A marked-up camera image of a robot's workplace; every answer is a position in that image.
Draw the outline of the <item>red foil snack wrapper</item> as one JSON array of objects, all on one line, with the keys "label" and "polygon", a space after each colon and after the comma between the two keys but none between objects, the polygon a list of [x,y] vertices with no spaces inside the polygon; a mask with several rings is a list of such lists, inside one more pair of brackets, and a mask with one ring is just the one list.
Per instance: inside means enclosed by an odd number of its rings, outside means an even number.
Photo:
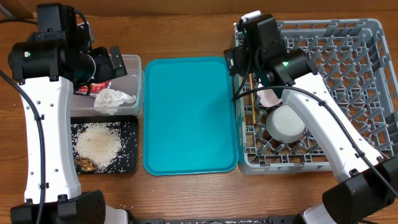
[{"label": "red foil snack wrapper", "polygon": [[85,85],[80,87],[75,93],[78,95],[90,95],[95,96],[100,91],[109,88],[111,86],[110,81],[102,82],[102,83],[91,83],[89,85]]}]

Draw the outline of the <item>white napkin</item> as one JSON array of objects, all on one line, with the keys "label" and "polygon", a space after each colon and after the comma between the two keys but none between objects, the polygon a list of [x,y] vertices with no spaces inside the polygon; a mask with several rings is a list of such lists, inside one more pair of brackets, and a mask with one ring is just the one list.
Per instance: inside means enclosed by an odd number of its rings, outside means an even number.
[{"label": "white napkin", "polygon": [[123,103],[134,103],[136,98],[136,95],[130,96],[119,90],[105,88],[97,94],[94,108],[101,113],[114,115],[118,110],[108,109],[108,107],[117,107]]}]

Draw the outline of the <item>large pink plate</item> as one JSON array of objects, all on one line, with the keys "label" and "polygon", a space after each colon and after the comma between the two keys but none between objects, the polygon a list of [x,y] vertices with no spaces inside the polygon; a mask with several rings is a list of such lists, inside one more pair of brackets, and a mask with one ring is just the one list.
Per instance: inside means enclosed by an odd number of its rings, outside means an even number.
[{"label": "large pink plate", "polygon": [[260,97],[260,104],[267,108],[278,105],[282,102],[281,98],[278,98],[273,90],[261,90],[257,92],[257,96]]}]

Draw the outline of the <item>white rice pile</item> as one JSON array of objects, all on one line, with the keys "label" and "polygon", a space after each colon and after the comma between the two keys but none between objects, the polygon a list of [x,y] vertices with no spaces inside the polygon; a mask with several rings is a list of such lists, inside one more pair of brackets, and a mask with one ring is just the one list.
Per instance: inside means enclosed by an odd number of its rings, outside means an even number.
[{"label": "white rice pile", "polygon": [[111,123],[87,123],[73,135],[79,157],[98,168],[109,166],[121,149],[121,133]]}]

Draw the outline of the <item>grey small bowl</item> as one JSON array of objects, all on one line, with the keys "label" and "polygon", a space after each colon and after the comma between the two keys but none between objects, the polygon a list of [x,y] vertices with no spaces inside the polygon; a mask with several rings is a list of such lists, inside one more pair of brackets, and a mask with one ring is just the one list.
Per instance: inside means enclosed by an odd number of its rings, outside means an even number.
[{"label": "grey small bowl", "polygon": [[282,105],[268,114],[266,129],[276,141],[292,143],[303,136],[305,125],[289,106]]}]

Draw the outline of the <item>brown food scrap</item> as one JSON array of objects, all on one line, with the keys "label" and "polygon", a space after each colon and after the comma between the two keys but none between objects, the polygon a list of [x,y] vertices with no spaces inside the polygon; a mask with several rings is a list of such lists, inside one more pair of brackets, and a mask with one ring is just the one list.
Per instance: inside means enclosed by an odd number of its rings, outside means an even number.
[{"label": "brown food scrap", "polygon": [[93,162],[88,158],[78,158],[75,160],[76,165],[84,172],[95,172],[97,170]]}]

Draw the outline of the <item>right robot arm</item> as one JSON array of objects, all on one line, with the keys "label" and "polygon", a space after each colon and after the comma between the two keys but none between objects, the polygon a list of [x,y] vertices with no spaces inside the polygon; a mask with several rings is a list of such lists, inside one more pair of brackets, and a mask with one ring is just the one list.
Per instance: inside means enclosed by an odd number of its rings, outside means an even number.
[{"label": "right robot arm", "polygon": [[254,11],[236,26],[243,44],[225,50],[230,75],[255,73],[303,121],[326,155],[337,185],[289,223],[359,223],[397,198],[397,158],[384,158],[351,124],[308,53],[288,51],[271,14]]}]

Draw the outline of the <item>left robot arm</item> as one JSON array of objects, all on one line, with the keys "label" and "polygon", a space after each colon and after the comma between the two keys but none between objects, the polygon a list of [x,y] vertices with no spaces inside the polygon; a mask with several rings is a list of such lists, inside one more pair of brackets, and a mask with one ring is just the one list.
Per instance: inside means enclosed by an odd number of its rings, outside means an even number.
[{"label": "left robot arm", "polygon": [[28,150],[24,202],[13,223],[134,223],[131,212],[106,204],[100,190],[83,192],[75,169],[72,96],[82,86],[127,74],[118,47],[93,48],[82,13],[60,3],[37,6],[37,32],[9,54],[6,81],[22,98]]}]

